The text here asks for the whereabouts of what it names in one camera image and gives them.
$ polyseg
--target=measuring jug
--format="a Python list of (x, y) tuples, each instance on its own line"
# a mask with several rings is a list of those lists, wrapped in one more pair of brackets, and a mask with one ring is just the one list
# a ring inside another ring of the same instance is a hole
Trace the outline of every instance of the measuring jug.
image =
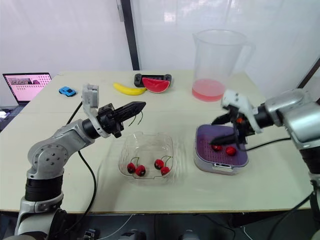
[(205, 102), (222, 98), (225, 84), (244, 46), (250, 51), (243, 61), (243, 68), (255, 51), (255, 45), (240, 32), (210, 29), (193, 34), (196, 53), (192, 94)]

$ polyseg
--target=jug handle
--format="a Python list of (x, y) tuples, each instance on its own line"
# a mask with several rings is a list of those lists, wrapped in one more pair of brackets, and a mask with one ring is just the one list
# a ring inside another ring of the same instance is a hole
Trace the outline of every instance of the jug handle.
[(252, 58), (253, 54), (256, 51), (256, 45), (252, 42), (247, 41), (243, 46), (250, 48), (250, 51), (245, 57), (242, 65), (242, 69), (245, 69), (245, 67), (247, 66), (247, 64), (249, 63), (250, 59)]

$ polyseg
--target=table surface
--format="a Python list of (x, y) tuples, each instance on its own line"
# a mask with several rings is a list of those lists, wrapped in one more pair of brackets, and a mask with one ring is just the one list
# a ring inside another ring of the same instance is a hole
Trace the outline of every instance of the table surface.
[[(249, 163), (236, 175), (199, 170), (193, 160), (197, 126), (210, 123), (225, 113), (219, 102), (202, 102), (191, 95), (192, 71), (171, 71), (173, 85), (164, 93), (145, 92), (128, 96), (117, 92), (113, 82), (133, 86), (137, 72), (63, 72), (57, 75), (23, 111), (0, 133), (0, 210), (19, 211), (25, 192), (26, 172), (30, 168), (30, 147), (64, 125), (81, 101), (84, 83), (99, 85), (100, 107), (113, 103), (118, 108), (131, 101), (145, 101), (143, 120), (128, 127), (122, 137), (98, 138), (82, 150), (98, 181), (91, 211), (94, 213), (190, 213), (252, 212), (284, 210), (294, 207), (312, 190), (308, 169), (290, 141), (271, 144), (248, 152)], [(145, 71), (145, 74), (166, 72)], [(78, 94), (66, 97), (58, 89), (68, 86)], [(228, 88), (247, 95), (253, 105), (265, 101), (245, 74), (235, 75)], [(86, 119), (81, 108), (75, 120)], [(118, 168), (126, 136), (168, 133), (174, 144), (176, 165), (167, 182), (130, 181)], [(250, 136), (248, 147), (287, 137), (283, 128), (269, 127), (263, 134)], [(93, 180), (77, 154), (65, 166), (62, 208), (81, 213), (87, 208)]]

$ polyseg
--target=laptop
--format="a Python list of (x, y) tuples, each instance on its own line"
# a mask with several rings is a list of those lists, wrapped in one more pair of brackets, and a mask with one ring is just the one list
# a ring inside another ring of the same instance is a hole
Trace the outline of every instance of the laptop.
[(4, 73), (3, 77), (8, 84), (18, 106), (0, 122), (0, 130), (4, 129), (11, 120), (51, 81), (48, 72), (34, 73)]

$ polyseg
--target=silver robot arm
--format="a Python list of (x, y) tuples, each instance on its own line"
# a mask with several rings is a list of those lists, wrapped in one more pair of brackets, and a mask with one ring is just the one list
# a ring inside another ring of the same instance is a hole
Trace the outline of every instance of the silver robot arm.
[(54, 133), (50, 138), (33, 145), (27, 158), (31, 168), (27, 171), (25, 195), (20, 202), (15, 235), (34, 239), (54, 239), (53, 233), (65, 230), (66, 212), (60, 209), (64, 165), (70, 156), (93, 144), (98, 137), (113, 134), (121, 136), (123, 121), (137, 115), (145, 102), (131, 102), (118, 109), (110, 103), (99, 106), (99, 87), (85, 84), (82, 105), (88, 119), (78, 119)]
[(247, 136), (262, 133), (262, 129), (276, 125), (285, 127), (295, 147), (309, 168), (313, 185), (310, 204), (315, 219), (320, 222), (320, 105), (309, 93), (293, 89), (254, 107), (248, 98), (227, 90), (221, 106), (229, 112), (217, 117), (212, 124), (233, 123), (234, 134), (216, 137), (213, 145), (247, 143)]

